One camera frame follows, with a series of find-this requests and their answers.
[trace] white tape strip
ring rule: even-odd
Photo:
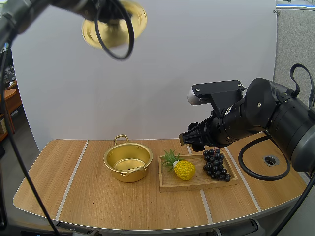
[[[58,212],[57,212],[57,215],[56,215],[56,219],[55,219],[55,220],[59,220],[61,211],[63,210],[63,205],[64,205],[64,202],[65,202],[65,199],[67,198],[67,195],[68,195],[70,186],[71,186],[72,181],[73,181],[73,179],[74,179],[75,173],[77,172],[77,169],[78,169],[78,167],[79,167],[79,164],[80,164],[80,162],[81,162],[81,159],[82,159],[82,157],[83,157],[83,154],[84,154],[84,152],[85,152],[85,149],[87,148],[88,142],[89,142],[89,140],[86,141],[86,143],[85,143],[85,145],[84,145],[84,147],[83,147],[83,149],[82,149],[81,155],[80,155],[80,157],[79,157],[79,159],[78,159],[78,161],[77,161],[77,164],[75,165],[75,167],[74,167],[74,169],[73,169],[72,175],[71,175],[71,177],[70,177],[70,179],[69,179],[69,182],[68,182],[68,185],[67,185],[67,188],[65,189],[65,192],[64,192],[64,194],[63,194],[63,199],[62,199],[62,201],[61,201],[61,203],[60,203],[60,206],[59,206],[59,209],[58,209]]]
[[[227,147],[225,147],[225,150],[226,150],[227,154],[230,156],[230,159],[232,160],[232,162],[233,162],[235,168],[237,169],[237,172],[240,174],[241,179],[242,179],[242,181],[244,182],[245,187],[247,188],[247,191],[248,191],[248,193],[250,194],[250,196],[251,196],[251,198],[252,198],[252,201],[254,202],[254,204],[255,204],[255,206],[256,206],[258,212],[260,212],[260,211],[261,211],[260,206],[259,206],[259,204],[258,204],[258,202],[257,202],[257,200],[256,200],[256,198],[255,198],[255,196],[254,196],[254,194],[252,193],[252,190],[251,190],[250,186],[248,185],[248,183],[247,183],[247,181],[246,181],[246,179],[245,179],[243,173],[241,172],[240,168],[238,167],[238,165],[237,165],[236,161],[234,160],[232,154],[230,153],[229,149],[227,149]]]
[[[191,155],[192,152],[191,152],[190,147],[188,145],[186,147],[187,147],[187,150],[188,150],[188,154]],[[206,195],[205,195],[205,192],[203,191],[203,189],[200,189],[200,195],[201,195],[201,199],[202,199],[202,202],[203,202],[203,206],[205,207],[205,211],[206,211],[206,215],[207,215],[207,219],[208,219],[208,224],[213,224],[211,213],[210,213],[210,209],[209,209],[209,206],[208,206],[208,203],[207,203],[207,199],[206,199]]]

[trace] gold lid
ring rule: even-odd
[[[143,7],[136,2],[121,1],[127,12],[132,14],[131,22],[136,39],[143,32],[147,24],[147,14]],[[107,48],[117,47],[129,43],[128,28],[125,20],[119,20],[114,24],[98,22],[99,33]],[[98,42],[93,21],[84,20],[82,35],[87,44],[92,47],[102,48]]]

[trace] black mount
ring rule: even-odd
[[[223,117],[224,109],[232,106],[243,98],[246,88],[238,80],[197,84],[192,86],[196,97],[204,103],[211,103],[218,118]]]

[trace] grapes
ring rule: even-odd
[[[202,155],[209,156],[209,151],[207,151],[207,150],[203,151]]]
[[[221,154],[220,149],[210,149],[203,151],[203,159],[207,162],[203,166],[203,170],[210,176],[211,179],[224,180],[225,182],[231,181],[231,175],[227,173],[227,169],[224,168],[223,160],[224,154]]]
[[[213,165],[214,165],[214,166],[218,166],[219,164],[220,164],[220,163],[219,163],[218,160],[213,161]]]
[[[212,156],[212,157],[210,157],[210,159],[209,159],[209,161],[211,162],[211,163],[213,163],[214,162],[214,160],[215,160],[215,158]]]
[[[220,175],[218,180],[225,180],[226,179],[226,176],[225,175]]]
[[[215,159],[216,159],[216,160],[219,160],[219,159],[220,159],[220,154],[219,154],[219,153],[216,153],[216,154],[215,154]]]
[[[203,159],[204,159],[205,161],[209,161],[210,156],[204,156]]]
[[[215,172],[215,176],[216,176],[216,177],[219,177],[220,175],[221,175],[221,171],[216,171],[216,172]]]
[[[231,180],[231,176],[226,175],[225,176],[225,182],[230,182],[230,180]]]

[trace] yellow pineapple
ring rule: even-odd
[[[190,180],[195,174],[195,166],[188,161],[179,158],[179,154],[175,156],[174,151],[170,150],[169,153],[165,151],[165,161],[162,165],[171,166],[175,170],[176,175],[182,180]]]

